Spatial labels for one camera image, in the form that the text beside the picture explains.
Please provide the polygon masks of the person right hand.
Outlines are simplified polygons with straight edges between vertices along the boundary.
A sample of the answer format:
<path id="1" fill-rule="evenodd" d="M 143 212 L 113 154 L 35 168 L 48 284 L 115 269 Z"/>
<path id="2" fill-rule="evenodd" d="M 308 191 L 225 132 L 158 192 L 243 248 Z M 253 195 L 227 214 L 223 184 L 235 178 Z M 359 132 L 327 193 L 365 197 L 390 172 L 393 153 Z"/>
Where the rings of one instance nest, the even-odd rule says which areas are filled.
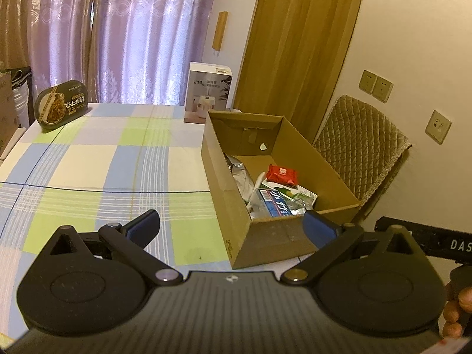
<path id="1" fill-rule="evenodd" d="M 465 314 L 471 314 L 471 287 L 464 288 L 458 294 L 457 299 L 454 297 L 454 290 L 451 283 L 448 283 L 445 289 L 447 302 L 443 309 L 445 324 L 442 333 L 445 337 L 459 338 L 464 332 L 464 324 L 460 322 L 460 319 Z"/>

